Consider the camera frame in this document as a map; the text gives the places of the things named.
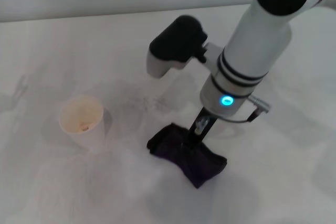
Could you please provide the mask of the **white paper cup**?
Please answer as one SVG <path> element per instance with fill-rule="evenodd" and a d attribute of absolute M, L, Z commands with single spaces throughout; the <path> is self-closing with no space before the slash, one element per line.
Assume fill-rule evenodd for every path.
<path fill-rule="evenodd" d="M 89 95 L 71 99 L 61 109 L 59 125 L 76 144 L 89 150 L 102 148 L 105 138 L 104 107 L 101 102 Z"/>

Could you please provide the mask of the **dark purple rag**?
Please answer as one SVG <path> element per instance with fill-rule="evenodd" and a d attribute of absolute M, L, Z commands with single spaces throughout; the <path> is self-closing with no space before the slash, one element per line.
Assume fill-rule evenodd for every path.
<path fill-rule="evenodd" d="M 217 176 L 227 159 L 213 153 L 203 142 L 192 140 L 188 129 L 174 123 L 164 127 L 147 143 L 150 154 L 178 166 L 195 188 Z"/>

